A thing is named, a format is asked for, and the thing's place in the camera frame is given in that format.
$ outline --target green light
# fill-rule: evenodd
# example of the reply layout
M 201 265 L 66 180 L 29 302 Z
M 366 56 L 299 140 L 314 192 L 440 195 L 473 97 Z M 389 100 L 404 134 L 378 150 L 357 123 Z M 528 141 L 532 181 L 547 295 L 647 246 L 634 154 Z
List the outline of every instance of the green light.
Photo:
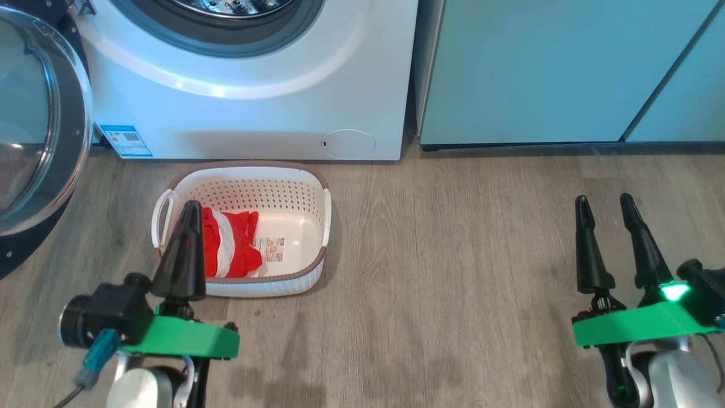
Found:
M 674 285 L 662 287 L 662 293 L 670 302 L 677 302 L 688 290 L 689 286 L 684 283 L 675 283 Z

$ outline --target green bracket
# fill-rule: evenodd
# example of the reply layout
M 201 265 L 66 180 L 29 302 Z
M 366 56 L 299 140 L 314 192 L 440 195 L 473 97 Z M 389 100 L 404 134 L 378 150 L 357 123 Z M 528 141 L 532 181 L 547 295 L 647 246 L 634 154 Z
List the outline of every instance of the green bracket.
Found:
M 574 323 L 573 330 L 580 347 L 722 331 L 720 327 L 702 326 L 677 302 L 660 302 L 582 320 Z
M 127 353 L 234 359 L 239 354 L 239 333 L 178 317 L 154 316 L 144 339 L 122 346 Z

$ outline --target basket label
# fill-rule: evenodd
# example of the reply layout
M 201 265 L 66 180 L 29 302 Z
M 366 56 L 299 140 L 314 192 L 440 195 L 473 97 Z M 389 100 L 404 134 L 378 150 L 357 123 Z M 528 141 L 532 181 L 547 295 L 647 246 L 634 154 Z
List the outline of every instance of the basket label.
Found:
M 284 262 L 284 238 L 255 238 L 252 246 L 262 254 L 264 264 Z
M 121 158 L 153 157 L 151 150 L 146 147 L 146 143 L 133 126 L 102 125 L 100 128 Z

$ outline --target basket bottom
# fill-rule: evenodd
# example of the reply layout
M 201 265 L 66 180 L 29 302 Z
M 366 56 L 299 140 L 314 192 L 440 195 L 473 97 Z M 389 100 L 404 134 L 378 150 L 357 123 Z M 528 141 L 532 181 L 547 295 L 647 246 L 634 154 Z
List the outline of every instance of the basket bottom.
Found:
M 262 266 L 248 277 L 293 274 L 308 267 L 322 248 L 319 223 L 308 213 L 285 210 L 258 211 L 260 221 L 255 246 L 262 254 Z

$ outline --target blue sticker label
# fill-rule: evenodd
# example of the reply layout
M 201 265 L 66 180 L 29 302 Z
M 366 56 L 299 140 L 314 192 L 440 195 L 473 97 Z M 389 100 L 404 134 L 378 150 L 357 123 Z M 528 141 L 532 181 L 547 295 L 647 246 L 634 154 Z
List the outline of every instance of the blue sticker label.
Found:
M 122 158 L 150 158 L 151 151 L 133 126 L 101 125 L 101 130 Z

